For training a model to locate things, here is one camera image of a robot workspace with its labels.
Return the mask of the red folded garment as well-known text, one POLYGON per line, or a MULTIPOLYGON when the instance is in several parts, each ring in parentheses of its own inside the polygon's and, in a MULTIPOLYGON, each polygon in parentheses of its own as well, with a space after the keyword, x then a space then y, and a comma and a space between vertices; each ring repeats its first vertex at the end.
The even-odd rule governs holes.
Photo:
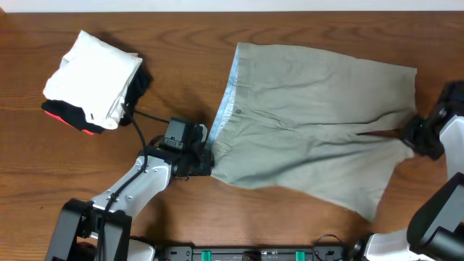
MULTIPOLYGON (((45 112, 48 116, 53 117, 54 119, 56 119, 56 120, 58 120, 58 121, 61 121, 61 122, 63 122, 63 123, 66 124, 66 125, 69 125, 69 126, 72 126, 72 127, 76 128, 76 129, 78 129, 78 128, 75 127, 74 125, 71 125, 71 124, 69 124, 68 122, 64 121, 60 116, 54 115, 54 114, 52 114, 52 113, 50 113, 50 112, 48 112, 48 111, 44 111, 44 112, 45 112)), ((94 135, 94 133, 92 133, 91 131, 86 130, 86 129, 78 129, 78 130, 81 131, 81 132, 84 132, 84 133, 86 133, 86 134, 88 134, 88 135, 90 135, 90 136, 94 135)))

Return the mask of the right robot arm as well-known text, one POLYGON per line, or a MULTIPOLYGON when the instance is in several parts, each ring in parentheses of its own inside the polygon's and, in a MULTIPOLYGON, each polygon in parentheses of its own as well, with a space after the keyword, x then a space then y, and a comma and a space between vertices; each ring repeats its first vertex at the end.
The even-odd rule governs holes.
POLYGON ((463 261, 463 82, 446 83, 429 116, 411 119, 402 140, 421 156, 444 157, 446 182, 406 229, 360 239, 348 260, 463 261))

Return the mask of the white folded garment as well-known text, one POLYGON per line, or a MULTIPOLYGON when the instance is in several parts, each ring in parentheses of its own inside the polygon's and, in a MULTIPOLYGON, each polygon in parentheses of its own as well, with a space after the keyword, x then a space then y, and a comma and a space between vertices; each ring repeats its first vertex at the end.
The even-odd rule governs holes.
POLYGON ((114 130, 142 62, 137 53, 122 51, 82 30, 47 80, 43 94, 48 100, 81 108, 87 123, 114 130))

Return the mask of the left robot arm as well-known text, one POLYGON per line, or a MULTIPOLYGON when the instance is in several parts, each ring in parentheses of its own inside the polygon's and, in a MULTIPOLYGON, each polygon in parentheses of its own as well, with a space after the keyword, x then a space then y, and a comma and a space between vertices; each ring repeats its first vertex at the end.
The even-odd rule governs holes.
POLYGON ((89 201, 70 199, 59 214, 47 260, 155 260, 156 247, 131 237, 138 214, 174 178, 208 176, 207 128, 173 118, 166 133, 143 142, 131 169, 89 201))

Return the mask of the black folded garment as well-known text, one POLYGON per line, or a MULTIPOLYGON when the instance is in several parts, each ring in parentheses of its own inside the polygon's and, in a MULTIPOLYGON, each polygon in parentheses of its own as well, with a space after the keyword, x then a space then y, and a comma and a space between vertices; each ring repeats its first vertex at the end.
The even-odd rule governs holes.
MULTIPOLYGON (((125 96, 125 105, 131 116, 133 116, 135 112, 135 106, 137 105, 138 100, 146 93, 152 80, 152 76, 144 67, 138 68, 133 80, 128 86, 127 94, 125 96)), ((44 111, 60 116, 64 121, 74 125, 78 129, 86 129, 97 134, 101 134, 104 131, 103 127, 86 121, 82 108, 74 107, 65 101, 46 100, 41 105, 41 108, 44 111)))

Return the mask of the khaki grey shorts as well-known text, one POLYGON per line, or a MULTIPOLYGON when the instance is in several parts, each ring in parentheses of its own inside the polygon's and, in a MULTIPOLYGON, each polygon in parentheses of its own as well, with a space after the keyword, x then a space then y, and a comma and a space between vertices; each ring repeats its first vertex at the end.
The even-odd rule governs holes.
POLYGON ((382 136, 416 113, 414 67, 303 46, 239 43, 208 146, 212 176, 282 186, 373 220, 413 151, 382 136))

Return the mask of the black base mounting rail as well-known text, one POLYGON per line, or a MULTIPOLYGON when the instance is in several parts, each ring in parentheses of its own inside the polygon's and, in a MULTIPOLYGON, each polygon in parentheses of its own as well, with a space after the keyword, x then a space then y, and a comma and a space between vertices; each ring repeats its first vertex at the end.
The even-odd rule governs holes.
POLYGON ((131 241, 128 261, 349 261, 342 245, 326 244, 300 248, 207 248, 152 246, 131 241))

